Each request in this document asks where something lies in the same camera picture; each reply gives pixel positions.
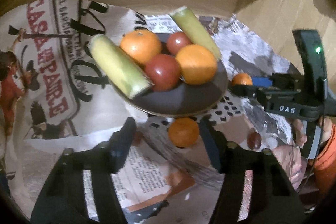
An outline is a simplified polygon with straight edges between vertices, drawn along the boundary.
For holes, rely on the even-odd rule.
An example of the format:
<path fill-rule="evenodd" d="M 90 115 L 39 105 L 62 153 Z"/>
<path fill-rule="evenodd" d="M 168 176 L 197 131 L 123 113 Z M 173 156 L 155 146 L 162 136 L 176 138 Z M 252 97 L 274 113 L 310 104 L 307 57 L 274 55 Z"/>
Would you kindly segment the right hand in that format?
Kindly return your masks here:
<path fill-rule="evenodd" d="M 307 142 L 307 136 L 303 133 L 303 123 L 299 119 L 295 119 L 291 123 L 295 132 L 295 143 L 300 148 L 302 148 L 303 145 Z M 319 119 L 318 125 L 323 129 L 321 143 L 324 144 L 331 137 L 331 133 L 333 131 L 333 122 L 329 117 L 321 117 Z"/>

